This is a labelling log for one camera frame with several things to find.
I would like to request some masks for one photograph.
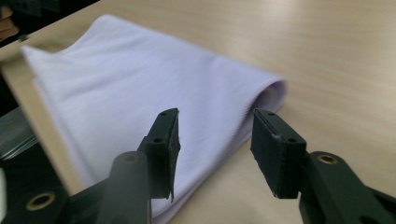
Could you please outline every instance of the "black plastic part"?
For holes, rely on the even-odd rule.
[[[374,194],[341,158],[327,152],[313,152],[304,172],[326,223],[394,223]]]
[[[71,224],[92,224],[99,214],[106,191],[107,179],[70,197],[73,211]]]
[[[2,224],[59,223],[70,222],[72,212],[69,196],[61,187],[33,190],[9,210]]]
[[[305,148],[305,140],[278,115],[255,109],[250,150],[277,198],[297,198]]]
[[[394,223],[396,223],[396,199],[376,189],[370,189],[370,191],[374,194],[382,206],[384,206],[384,208],[390,213],[390,215],[393,217]]]
[[[158,115],[138,151],[148,156],[150,197],[169,198],[171,194],[173,199],[177,156],[180,151],[176,108]]]
[[[146,155],[122,153],[113,162],[96,223],[151,223],[150,202]]]

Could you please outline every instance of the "wooden table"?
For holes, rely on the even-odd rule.
[[[308,151],[344,158],[368,186],[396,196],[394,1],[102,0],[22,44],[70,46],[103,14],[186,39],[289,82],[278,114]],[[21,43],[0,62],[60,177],[81,190],[64,143],[32,84]],[[196,191],[172,223],[299,223],[298,201],[273,198],[246,143]]]

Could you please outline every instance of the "light wood grain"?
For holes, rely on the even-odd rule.
[[[100,15],[178,36],[281,75],[278,114],[308,151],[344,158],[368,186],[396,196],[396,3],[314,0],[102,0],[22,43],[70,46]],[[59,175],[81,190],[64,145],[32,85],[20,43],[0,51],[7,82]],[[298,223],[297,200],[272,197],[244,145],[194,193],[172,223]]]

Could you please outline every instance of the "folded towel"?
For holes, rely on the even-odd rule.
[[[278,76],[110,15],[61,52],[22,51],[87,187],[137,149],[158,113],[179,109],[176,198],[152,201],[154,223],[249,139],[253,108],[275,111],[285,95]]]

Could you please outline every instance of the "fabric fold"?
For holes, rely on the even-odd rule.
[[[286,91],[279,76],[111,15],[61,52],[22,52],[86,187],[137,149],[158,113],[179,109],[176,198],[152,201],[155,223],[249,139],[253,108],[276,111]]]

